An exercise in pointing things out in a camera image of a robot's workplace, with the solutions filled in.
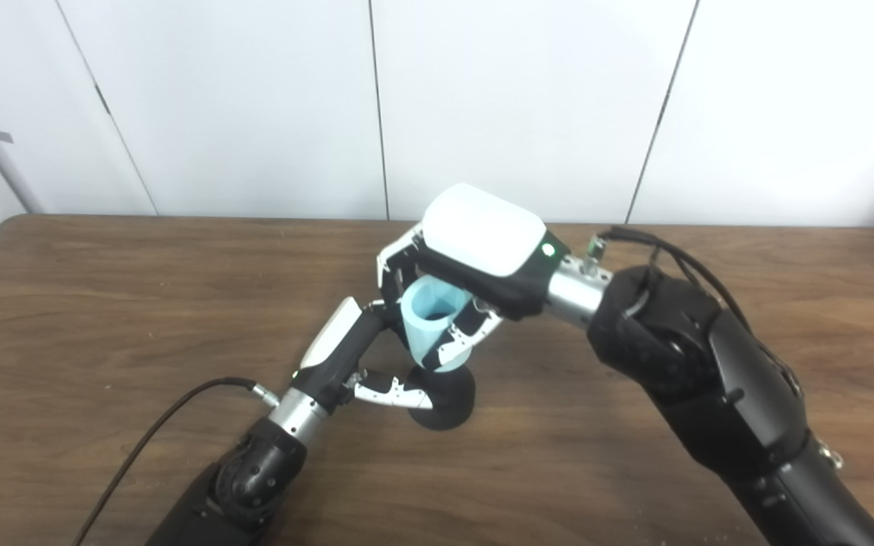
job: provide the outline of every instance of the silver metal joint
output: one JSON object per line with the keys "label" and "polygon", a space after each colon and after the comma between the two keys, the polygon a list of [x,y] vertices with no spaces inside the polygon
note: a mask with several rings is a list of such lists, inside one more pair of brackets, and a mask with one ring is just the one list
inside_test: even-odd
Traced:
{"label": "silver metal joint", "polygon": [[329,413],[319,402],[297,388],[288,388],[278,407],[268,414],[271,422],[281,426],[285,432],[295,436],[307,447],[309,439],[312,439],[327,417]]}
{"label": "silver metal joint", "polygon": [[822,440],[818,441],[818,454],[824,457],[835,470],[841,470],[842,466],[845,466],[845,460],[842,459],[841,454],[829,448],[828,444]]}
{"label": "silver metal joint", "polygon": [[545,308],[549,313],[586,329],[602,303],[602,295],[613,274],[599,267],[597,260],[589,263],[575,256],[565,256],[552,273]]}
{"label": "silver metal joint", "polygon": [[252,387],[252,392],[257,394],[267,407],[278,407],[278,395],[268,390],[268,388],[264,388],[260,383],[256,383],[256,386]]}

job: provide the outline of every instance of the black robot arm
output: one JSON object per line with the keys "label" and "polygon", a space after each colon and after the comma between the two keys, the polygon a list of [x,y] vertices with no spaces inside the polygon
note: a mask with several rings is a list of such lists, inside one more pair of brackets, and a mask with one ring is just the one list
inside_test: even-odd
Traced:
{"label": "black robot arm", "polygon": [[794,373],[705,291],[652,267],[618,273],[587,337],[772,545],[874,546],[874,519],[811,432]]}

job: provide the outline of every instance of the black cable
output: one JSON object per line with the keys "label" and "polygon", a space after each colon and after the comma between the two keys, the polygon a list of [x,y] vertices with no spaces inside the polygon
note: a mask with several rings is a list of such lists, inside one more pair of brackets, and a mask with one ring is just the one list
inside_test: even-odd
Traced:
{"label": "black cable", "polygon": [[711,273],[704,264],[700,263],[699,260],[689,255],[689,253],[681,249],[679,246],[667,243],[665,240],[660,239],[651,233],[635,231],[635,229],[628,229],[625,227],[614,227],[610,229],[610,231],[599,233],[598,237],[610,241],[628,241],[631,243],[652,246],[653,249],[664,249],[670,256],[673,256],[673,259],[676,260],[677,264],[680,266],[680,270],[683,271],[684,276],[687,276],[687,279],[690,279],[693,274],[691,274],[690,271],[685,269],[681,264],[681,262],[686,262],[687,265],[693,267],[694,271],[700,273],[700,276],[707,281],[707,284],[710,284],[714,290],[717,290],[718,294],[721,294],[721,299],[724,300],[726,306],[731,309],[731,313],[734,314],[734,317],[741,322],[746,331],[750,332],[750,325],[748,324],[747,317],[745,317],[744,312],[741,311],[740,305],[737,304],[737,300],[734,299],[731,291],[728,290],[728,288],[724,286],[724,283],[722,283],[717,276]]}
{"label": "black cable", "polygon": [[157,432],[157,429],[160,428],[161,425],[164,425],[164,422],[167,422],[167,419],[170,419],[174,413],[176,413],[184,404],[187,404],[191,398],[196,397],[198,394],[202,393],[202,391],[207,391],[208,388],[216,387],[219,384],[232,384],[235,387],[244,387],[247,390],[251,391],[254,387],[256,387],[256,382],[250,379],[245,379],[244,377],[221,377],[218,379],[212,379],[204,384],[199,384],[198,387],[191,388],[190,393],[185,394],[180,400],[174,402],[174,405],[167,408],[167,411],[164,412],[164,415],[161,415],[157,421],[150,426],[148,431],[143,435],[137,445],[134,446],[134,449],[130,452],[130,455],[124,459],[124,463],[121,464],[121,468],[114,474],[114,479],[110,480],[110,485],[107,486],[107,490],[103,491],[103,494],[100,495],[100,499],[97,500],[96,505],[93,506],[93,511],[90,512],[90,515],[87,516],[86,521],[83,522],[83,526],[80,527],[80,532],[77,533],[76,538],[73,539],[72,546],[80,546],[83,544],[83,539],[86,538],[86,534],[90,532],[91,526],[96,521],[96,518],[100,515],[100,512],[103,511],[103,507],[106,506],[107,501],[110,501],[111,495],[114,494],[114,490],[117,488],[121,480],[124,479],[124,474],[130,469],[131,464],[137,459],[137,456],[140,455],[143,446],[146,446],[146,443],[150,441],[150,438]]}

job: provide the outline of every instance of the cable connector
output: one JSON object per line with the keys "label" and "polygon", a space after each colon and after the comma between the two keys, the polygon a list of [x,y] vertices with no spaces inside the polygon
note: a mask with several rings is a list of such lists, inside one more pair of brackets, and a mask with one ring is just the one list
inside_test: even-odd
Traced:
{"label": "cable connector", "polygon": [[264,388],[260,383],[256,383],[256,386],[252,387],[252,392],[257,394],[261,401],[265,402],[265,405],[271,408],[278,407],[278,402],[280,402],[278,395],[268,390],[268,388]]}

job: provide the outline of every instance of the metal screw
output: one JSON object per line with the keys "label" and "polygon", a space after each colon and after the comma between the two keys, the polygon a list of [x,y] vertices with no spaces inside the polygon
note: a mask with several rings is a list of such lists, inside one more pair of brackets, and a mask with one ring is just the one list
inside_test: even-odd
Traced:
{"label": "metal screw", "polygon": [[841,470],[842,466],[845,466],[845,460],[842,459],[839,452],[829,448],[828,444],[822,442],[822,440],[818,441],[818,454],[824,457],[835,470]]}

